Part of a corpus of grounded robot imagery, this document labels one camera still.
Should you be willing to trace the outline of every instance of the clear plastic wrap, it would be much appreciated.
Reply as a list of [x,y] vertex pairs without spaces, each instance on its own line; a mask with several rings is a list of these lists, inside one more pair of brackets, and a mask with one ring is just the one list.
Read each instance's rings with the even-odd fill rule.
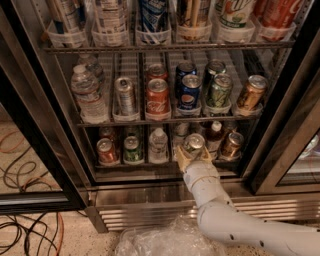
[[115,256],[225,256],[222,244],[203,236],[196,220],[177,217],[167,227],[125,230]]

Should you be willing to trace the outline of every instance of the green can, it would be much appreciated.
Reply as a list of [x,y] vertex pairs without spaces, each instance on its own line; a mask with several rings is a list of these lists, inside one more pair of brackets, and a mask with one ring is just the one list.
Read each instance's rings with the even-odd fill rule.
[[228,104],[233,82],[228,74],[218,74],[212,80],[206,102],[209,107],[223,108]]
[[124,160],[137,162],[142,159],[140,141],[136,136],[129,136],[124,140]]

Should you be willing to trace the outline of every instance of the soda can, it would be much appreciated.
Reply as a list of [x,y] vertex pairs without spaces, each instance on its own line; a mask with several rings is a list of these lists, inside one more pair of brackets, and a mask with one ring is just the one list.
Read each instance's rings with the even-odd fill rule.
[[217,60],[217,59],[210,60],[204,70],[203,84],[202,84],[203,92],[205,94],[208,92],[208,89],[210,87],[210,82],[215,75],[226,73],[226,72],[227,72],[227,67],[223,61]]
[[263,76],[252,75],[242,88],[237,99],[240,109],[253,111],[258,106],[268,88],[268,81]]
[[124,160],[137,162],[142,159],[140,141],[135,136],[129,136],[124,140]]
[[255,0],[225,0],[220,23],[226,28],[244,28],[253,11]]
[[201,156],[201,153],[205,147],[204,138],[198,133],[192,133],[185,138],[183,143],[183,149],[190,154],[192,158]]
[[135,86],[129,77],[119,77],[115,83],[115,92],[120,111],[124,116],[136,113]]
[[234,160],[240,157],[240,149],[243,145],[244,138],[241,133],[231,132],[223,140],[220,147],[220,158],[225,160]]
[[150,82],[150,80],[156,79],[156,78],[160,78],[168,82],[168,77],[169,77],[168,71],[162,63],[151,64],[148,67],[147,75],[146,75],[147,84]]
[[183,61],[178,64],[176,67],[176,77],[174,83],[174,95],[178,99],[180,88],[182,84],[182,78],[186,75],[196,75],[197,67],[192,61]]
[[178,97],[178,108],[192,110],[197,107],[200,94],[201,79],[196,75],[186,75],[182,79],[182,87]]
[[163,79],[153,79],[147,87],[147,112],[161,115],[169,112],[169,87]]
[[209,87],[207,94],[207,105],[214,108],[223,108],[228,104],[233,82],[228,74],[218,74]]
[[103,138],[97,142],[97,152],[101,163],[110,164],[118,161],[115,146],[108,138]]
[[262,37],[267,41],[282,40],[286,34],[281,29],[290,27],[303,2],[303,0],[269,0],[261,24],[274,30]]

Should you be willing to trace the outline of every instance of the beer can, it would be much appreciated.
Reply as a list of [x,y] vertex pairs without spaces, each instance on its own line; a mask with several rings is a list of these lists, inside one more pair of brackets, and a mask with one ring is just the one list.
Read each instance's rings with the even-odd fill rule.
[[129,77],[119,77],[114,84],[120,111],[124,116],[136,113],[135,86]]
[[207,94],[207,105],[223,108],[228,104],[233,82],[228,74],[218,74],[212,80]]
[[146,75],[147,84],[152,79],[160,78],[168,82],[168,71],[162,63],[154,63],[149,65]]
[[208,89],[210,87],[210,82],[215,75],[226,73],[226,72],[227,72],[226,64],[223,61],[217,60],[217,59],[210,60],[204,70],[203,84],[202,84],[204,93],[206,94],[208,92]]
[[101,163],[113,163],[118,161],[115,146],[108,138],[100,139],[97,142],[97,152]]
[[137,162],[142,159],[140,141],[135,136],[129,136],[124,140],[124,160]]
[[240,156],[240,149],[244,138],[241,133],[231,132],[223,140],[220,147],[220,157],[225,160],[234,160]]
[[197,67],[192,61],[183,61],[176,67],[176,77],[174,83],[174,95],[178,99],[180,88],[182,84],[182,78],[186,75],[196,75]]
[[185,138],[183,149],[187,151],[191,157],[196,158],[201,155],[205,146],[204,138],[198,133],[192,133]]
[[252,75],[242,88],[237,99],[240,109],[253,111],[258,106],[268,88],[268,81],[263,76]]

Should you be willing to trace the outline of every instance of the bottle cap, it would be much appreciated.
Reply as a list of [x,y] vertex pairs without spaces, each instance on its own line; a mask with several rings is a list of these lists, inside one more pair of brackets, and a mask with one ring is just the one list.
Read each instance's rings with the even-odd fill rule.
[[79,56],[80,56],[80,58],[86,59],[86,58],[90,57],[90,54],[89,53],[80,53]]
[[214,121],[211,125],[211,129],[218,132],[221,130],[222,124],[219,121]]
[[76,74],[81,74],[85,72],[87,69],[84,65],[77,65],[73,68],[73,72]]
[[161,128],[157,128],[154,130],[154,134],[157,136],[157,137],[160,137],[164,134],[164,131],[161,129]]

